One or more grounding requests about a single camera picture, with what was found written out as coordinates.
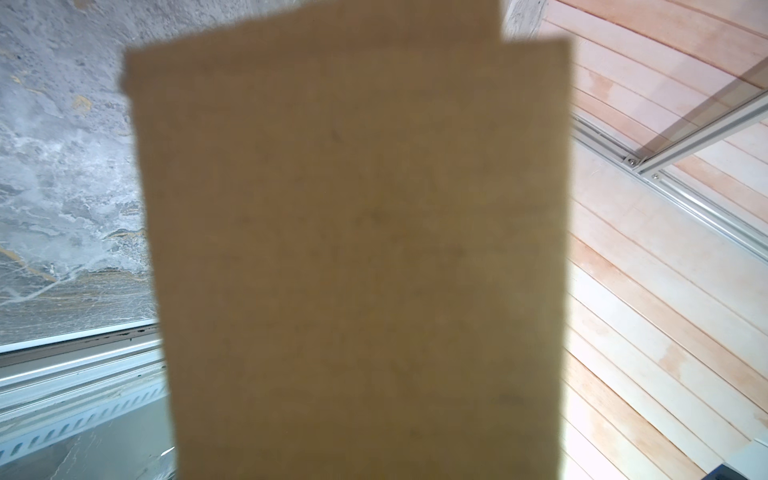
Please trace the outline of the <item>brown cardboard box sheet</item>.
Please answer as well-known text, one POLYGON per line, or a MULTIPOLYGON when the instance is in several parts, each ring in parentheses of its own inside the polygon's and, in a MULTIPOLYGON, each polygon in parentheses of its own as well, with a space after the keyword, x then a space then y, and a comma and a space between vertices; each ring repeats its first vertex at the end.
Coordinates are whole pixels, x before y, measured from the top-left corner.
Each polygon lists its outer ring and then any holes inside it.
POLYGON ((182 479, 555 479, 573 47, 322 1, 128 50, 182 479))

